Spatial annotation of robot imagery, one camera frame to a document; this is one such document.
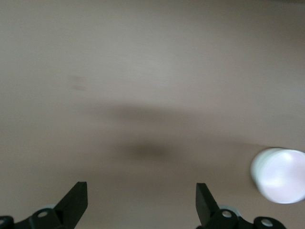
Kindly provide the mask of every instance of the screw head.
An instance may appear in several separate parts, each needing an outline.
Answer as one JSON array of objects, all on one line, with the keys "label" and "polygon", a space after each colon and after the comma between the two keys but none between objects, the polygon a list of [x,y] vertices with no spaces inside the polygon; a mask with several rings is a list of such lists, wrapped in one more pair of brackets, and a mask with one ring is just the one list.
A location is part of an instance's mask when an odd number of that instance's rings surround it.
[{"label": "screw head", "polygon": [[226,218],[231,218],[232,217],[232,214],[229,212],[229,211],[223,211],[222,212],[222,215]]},{"label": "screw head", "polygon": [[262,219],[262,220],[261,220],[261,223],[262,223],[264,226],[266,226],[266,227],[272,227],[272,226],[273,226],[272,222],[271,222],[270,220],[268,220],[268,219]]}]

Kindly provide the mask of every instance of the white lid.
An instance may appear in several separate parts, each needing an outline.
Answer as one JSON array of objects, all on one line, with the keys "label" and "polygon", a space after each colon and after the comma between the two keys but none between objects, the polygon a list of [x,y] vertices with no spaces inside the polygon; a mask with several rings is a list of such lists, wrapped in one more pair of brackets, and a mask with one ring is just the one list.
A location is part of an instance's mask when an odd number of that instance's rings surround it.
[{"label": "white lid", "polygon": [[251,173],[259,191],[272,202],[288,204],[305,198],[305,154],[301,151],[264,150],[254,159]]}]

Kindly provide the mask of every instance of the white round object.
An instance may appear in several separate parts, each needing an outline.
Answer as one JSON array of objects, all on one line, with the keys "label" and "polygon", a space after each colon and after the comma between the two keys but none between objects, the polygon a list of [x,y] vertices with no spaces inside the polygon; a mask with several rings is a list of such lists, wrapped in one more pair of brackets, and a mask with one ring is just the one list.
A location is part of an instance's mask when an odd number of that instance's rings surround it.
[{"label": "white round object", "polygon": [[268,200],[290,204],[305,198],[305,153],[270,148],[253,160],[251,175]]}]

